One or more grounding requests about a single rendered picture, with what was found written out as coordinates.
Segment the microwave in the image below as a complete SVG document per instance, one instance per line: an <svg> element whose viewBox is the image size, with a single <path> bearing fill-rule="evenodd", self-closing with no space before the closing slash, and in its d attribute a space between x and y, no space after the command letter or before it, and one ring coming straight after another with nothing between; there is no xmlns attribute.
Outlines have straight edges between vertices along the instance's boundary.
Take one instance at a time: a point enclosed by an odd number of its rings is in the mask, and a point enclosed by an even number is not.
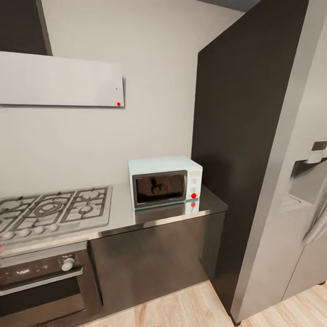
<svg viewBox="0 0 327 327"><path fill-rule="evenodd" d="M128 159L132 207L200 197L203 168L184 155Z"/></svg>

